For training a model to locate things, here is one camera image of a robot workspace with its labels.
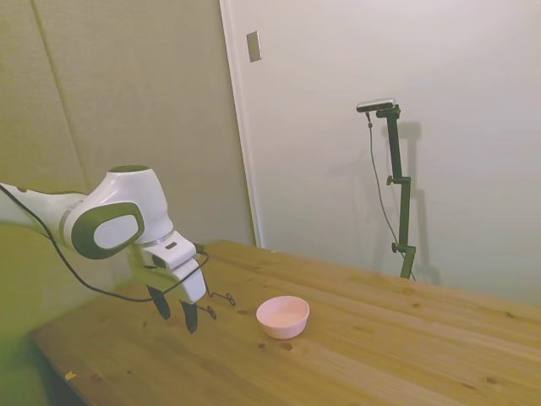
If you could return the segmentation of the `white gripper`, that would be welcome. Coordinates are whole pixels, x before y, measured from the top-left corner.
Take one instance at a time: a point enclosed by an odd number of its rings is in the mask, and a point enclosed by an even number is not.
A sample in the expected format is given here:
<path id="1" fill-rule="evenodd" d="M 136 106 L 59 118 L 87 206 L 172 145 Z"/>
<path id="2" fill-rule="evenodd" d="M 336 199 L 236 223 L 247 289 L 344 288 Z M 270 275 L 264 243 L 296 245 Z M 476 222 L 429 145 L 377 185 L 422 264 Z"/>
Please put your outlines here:
<path id="1" fill-rule="evenodd" d="M 196 304 L 206 293 L 205 280 L 199 262 L 195 259 L 186 261 L 174 270 L 159 268 L 145 272 L 146 283 L 150 298 L 160 316 L 167 320 L 171 310 L 165 298 L 165 292 L 173 285 L 175 288 L 169 294 L 180 299 L 184 320 L 190 334 L 198 328 L 198 306 Z"/>

